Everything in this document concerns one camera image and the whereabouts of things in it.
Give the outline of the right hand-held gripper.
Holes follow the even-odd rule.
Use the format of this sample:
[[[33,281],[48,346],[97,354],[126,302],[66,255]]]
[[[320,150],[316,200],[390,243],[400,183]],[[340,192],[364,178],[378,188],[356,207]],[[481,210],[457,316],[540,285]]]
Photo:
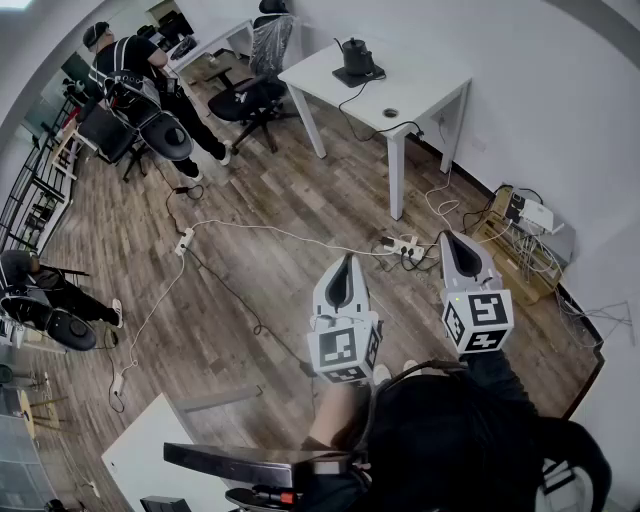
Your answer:
[[[440,237],[444,289],[442,323],[457,353],[503,348],[514,329],[511,292],[491,254],[472,238],[446,230]]]

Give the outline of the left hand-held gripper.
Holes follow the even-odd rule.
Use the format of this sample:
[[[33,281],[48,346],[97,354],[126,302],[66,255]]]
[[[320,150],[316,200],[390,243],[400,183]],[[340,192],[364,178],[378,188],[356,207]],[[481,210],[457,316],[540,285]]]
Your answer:
[[[313,292],[312,331],[307,343],[314,372],[331,384],[361,384],[373,379],[382,321],[376,313],[361,317],[323,315],[349,307],[358,314],[370,310],[369,290],[361,262],[347,254],[322,275]]]

